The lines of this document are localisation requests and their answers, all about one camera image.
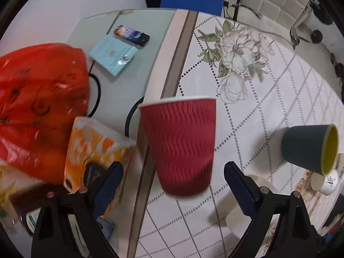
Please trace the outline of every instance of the dark green mug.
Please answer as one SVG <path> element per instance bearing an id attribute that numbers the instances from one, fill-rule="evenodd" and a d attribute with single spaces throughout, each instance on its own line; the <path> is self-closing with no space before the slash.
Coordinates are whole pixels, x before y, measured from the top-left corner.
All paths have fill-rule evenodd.
<path id="1" fill-rule="evenodd" d="M 338 150 L 335 125 L 294 126 L 282 139 L 285 160 L 324 176 L 330 173 Z"/>

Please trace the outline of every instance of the smartphone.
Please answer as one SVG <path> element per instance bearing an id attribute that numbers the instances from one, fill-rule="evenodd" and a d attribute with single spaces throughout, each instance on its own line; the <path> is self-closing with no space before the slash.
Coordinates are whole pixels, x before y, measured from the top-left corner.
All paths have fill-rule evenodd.
<path id="1" fill-rule="evenodd" d="M 114 34 L 142 47 L 149 41 L 149 35 L 124 25 L 118 26 Z"/>

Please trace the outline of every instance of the screw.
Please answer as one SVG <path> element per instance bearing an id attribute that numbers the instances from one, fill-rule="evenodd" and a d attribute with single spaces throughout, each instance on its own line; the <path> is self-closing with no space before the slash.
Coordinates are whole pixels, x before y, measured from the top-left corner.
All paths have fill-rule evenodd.
<path id="1" fill-rule="evenodd" d="M 299 191 L 294 191 L 293 192 L 293 196 L 296 197 L 296 198 L 300 198 L 301 197 L 301 194 Z"/>
<path id="2" fill-rule="evenodd" d="M 87 187 L 85 187 L 85 186 L 83 186 L 83 187 L 80 187 L 80 189 L 78 190 L 78 192 L 80 193 L 80 194 L 85 194 L 86 192 L 87 192 Z"/>
<path id="3" fill-rule="evenodd" d="M 48 198 L 52 198 L 54 197 L 55 193 L 53 191 L 48 192 L 48 194 L 46 195 Z"/>
<path id="4" fill-rule="evenodd" d="M 268 187 L 262 186 L 260 189 L 260 192 L 262 192 L 263 194 L 268 194 L 270 192 Z"/>

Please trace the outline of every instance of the table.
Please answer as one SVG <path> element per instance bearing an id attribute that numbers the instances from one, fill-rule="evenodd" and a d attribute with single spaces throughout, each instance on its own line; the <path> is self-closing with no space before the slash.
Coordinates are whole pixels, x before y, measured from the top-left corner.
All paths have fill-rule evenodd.
<path id="1" fill-rule="evenodd" d="M 123 131 L 129 109 L 143 94 L 145 102 L 173 96 L 217 97 L 212 181 L 192 198 L 169 196 L 161 189 L 136 114 L 137 135 L 131 135 L 137 146 L 117 219 L 120 257 L 227 257 L 238 242 L 225 223 L 233 206 L 223 177 L 228 161 L 235 161 L 245 174 L 266 178 L 282 194 L 300 191 L 312 224 L 321 228 L 341 186 L 330 196 L 312 191 L 310 173 L 286 162 L 280 149 L 286 127 L 295 125 L 333 123 L 342 138 L 341 99 L 308 63 L 270 37 L 204 13 L 151 9 L 113 12 L 82 22 L 68 43 L 86 52 L 121 23 L 151 36 L 116 79 L 88 60 L 102 92 L 94 117 L 104 124 Z M 95 102 L 97 89 L 91 89 Z"/>

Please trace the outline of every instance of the light blue booklet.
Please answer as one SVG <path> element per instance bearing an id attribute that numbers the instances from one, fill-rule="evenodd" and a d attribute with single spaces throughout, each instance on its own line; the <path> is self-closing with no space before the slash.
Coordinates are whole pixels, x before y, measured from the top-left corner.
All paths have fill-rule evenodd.
<path id="1" fill-rule="evenodd" d="M 133 58 L 138 49 L 110 35 L 105 35 L 91 50 L 89 56 L 112 75 L 118 73 Z"/>

